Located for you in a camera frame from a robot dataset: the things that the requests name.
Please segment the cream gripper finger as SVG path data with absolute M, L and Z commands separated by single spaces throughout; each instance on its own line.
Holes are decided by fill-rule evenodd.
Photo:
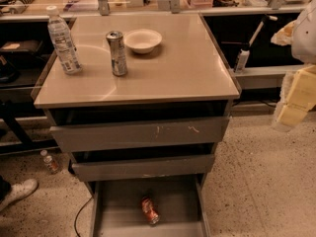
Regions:
M 276 126 L 294 128 L 316 106 L 316 65 L 308 65 L 283 78 L 276 104 Z

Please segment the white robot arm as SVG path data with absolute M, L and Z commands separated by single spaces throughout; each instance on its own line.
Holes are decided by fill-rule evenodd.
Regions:
M 296 72 L 285 73 L 274 112 L 273 128 L 290 131 L 316 106 L 316 0 L 275 33 L 271 42 L 290 44 L 291 55 L 304 63 Z

